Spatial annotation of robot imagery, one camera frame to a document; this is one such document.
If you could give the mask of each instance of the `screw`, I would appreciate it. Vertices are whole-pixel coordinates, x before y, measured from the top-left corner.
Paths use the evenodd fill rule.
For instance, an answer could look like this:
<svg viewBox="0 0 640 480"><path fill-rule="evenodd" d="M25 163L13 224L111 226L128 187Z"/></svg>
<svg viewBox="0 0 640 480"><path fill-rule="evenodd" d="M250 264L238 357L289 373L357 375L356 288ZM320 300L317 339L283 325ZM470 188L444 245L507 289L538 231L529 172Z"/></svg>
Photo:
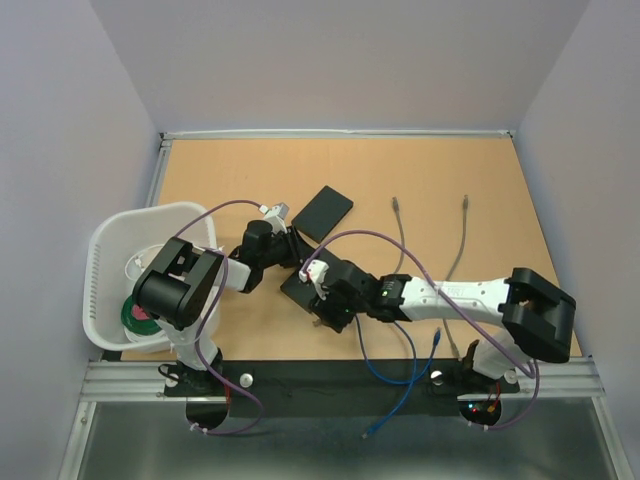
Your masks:
<svg viewBox="0 0 640 480"><path fill-rule="evenodd" d="M439 387L444 383L444 381L440 377L442 377L442 372L440 370L434 370L433 372L431 372L431 382L436 387Z"/></svg>
<svg viewBox="0 0 640 480"><path fill-rule="evenodd" d="M504 373L504 379L507 381L507 383L514 385L518 381L518 376L516 375L516 372L514 370L507 370Z"/></svg>
<svg viewBox="0 0 640 480"><path fill-rule="evenodd" d="M240 386L242 388L249 388L251 385L253 385L253 376L250 373L240 375Z"/></svg>

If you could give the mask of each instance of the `red object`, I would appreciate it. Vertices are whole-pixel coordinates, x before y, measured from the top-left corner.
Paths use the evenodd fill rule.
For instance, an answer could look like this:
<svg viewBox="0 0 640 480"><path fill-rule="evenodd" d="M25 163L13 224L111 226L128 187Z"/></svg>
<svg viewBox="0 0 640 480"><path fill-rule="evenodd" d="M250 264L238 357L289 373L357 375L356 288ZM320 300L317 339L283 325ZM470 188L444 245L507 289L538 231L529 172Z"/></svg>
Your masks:
<svg viewBox="0 0 640 480"><path fill-rule="evenodd" d="M133 315L133 318L135 318L136 320L149 320L149 316L144 313L144 310L142 310L142 308L140 308L138 305L133 306L131 315Z"/></svg>

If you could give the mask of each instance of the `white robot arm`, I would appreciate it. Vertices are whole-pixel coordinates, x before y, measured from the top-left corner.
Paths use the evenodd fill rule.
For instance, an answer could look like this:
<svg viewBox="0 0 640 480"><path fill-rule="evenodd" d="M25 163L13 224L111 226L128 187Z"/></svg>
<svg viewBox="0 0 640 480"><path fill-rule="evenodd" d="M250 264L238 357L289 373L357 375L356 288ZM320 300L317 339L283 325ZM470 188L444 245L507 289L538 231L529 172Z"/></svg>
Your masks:
<svg viewBox="0 0 640 480"><path fill-rule="evenodd" d="M501 378L530 358L566 362L571 346L575 301L529 269L515 269L512 277L481 282L435 282L408 275L381 279L362 272L350 262L332 275L328 264L313 260L299 273L301 281L313 283L317 298L311 310L336 331L354 313L390 322L433 318L462 319L505 328L493 336L503 351L483 339L472 345L473 371L491 379ZM441 295L457 305L454 309Z"/></svg>

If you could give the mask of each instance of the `black pad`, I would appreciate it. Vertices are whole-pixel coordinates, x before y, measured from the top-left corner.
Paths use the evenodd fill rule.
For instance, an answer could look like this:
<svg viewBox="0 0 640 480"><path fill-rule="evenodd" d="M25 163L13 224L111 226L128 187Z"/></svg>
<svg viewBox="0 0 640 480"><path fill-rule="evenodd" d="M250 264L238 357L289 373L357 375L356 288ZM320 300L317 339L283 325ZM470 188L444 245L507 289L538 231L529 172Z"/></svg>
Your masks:
<svg viewBox="0 0 640 480"><path fill-rule="evenodd" d="M353 207L353 201L325 186L293 219L296 227L315 242L322 242Z"/></svg>

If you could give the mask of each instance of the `green object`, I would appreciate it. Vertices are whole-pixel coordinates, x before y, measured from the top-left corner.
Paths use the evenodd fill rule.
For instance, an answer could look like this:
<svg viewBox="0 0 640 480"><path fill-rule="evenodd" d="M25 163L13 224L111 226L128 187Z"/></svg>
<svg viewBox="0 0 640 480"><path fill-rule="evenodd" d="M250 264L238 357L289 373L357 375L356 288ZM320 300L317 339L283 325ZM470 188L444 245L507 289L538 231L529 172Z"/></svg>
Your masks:
<svg viewBox="0 0 640 480"><path fill-rule="evenodd" d="M124 325L124 328L136 335L149 336L154 335L160 331L160 327L153 319L137 320L133 316L133 297L129 296L124 301L122 311L120 312L120 320Z"/></svg>

